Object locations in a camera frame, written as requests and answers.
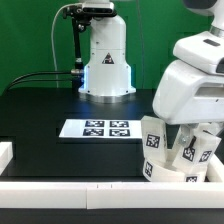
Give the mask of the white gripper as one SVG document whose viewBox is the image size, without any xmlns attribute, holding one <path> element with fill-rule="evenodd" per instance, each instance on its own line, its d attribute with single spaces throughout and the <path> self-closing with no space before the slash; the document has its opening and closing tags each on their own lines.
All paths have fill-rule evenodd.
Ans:
<svg viewBox="0 0 224 224">
<path fill-rule="evenodd" d="M 175 60 L 162 76 L 153 110 L 166 123 L 181 124 L 178 142 L 188 146 L 197 123 L 224 122 L 224 77 Z"/>
</svg>

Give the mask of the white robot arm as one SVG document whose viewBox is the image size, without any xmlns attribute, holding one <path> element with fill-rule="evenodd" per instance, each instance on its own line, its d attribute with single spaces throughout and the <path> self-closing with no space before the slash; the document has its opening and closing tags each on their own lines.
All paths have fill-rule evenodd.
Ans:
<svg viewBox="0 0 224 224">
<path fill-rule="evenodd" d="M 126 27 L 110 0 L 80 0 L 91 22 L 91 56 L 79 92 L 114 100 L 135 91 L 125 59 Z M 187 9 L 212 15 L 211 29 L 178 40 L 177 59 L 157 88 L 154 113 L 168 124 L 224 123 L 224 0 L 183 0 Z"/>
</svg>

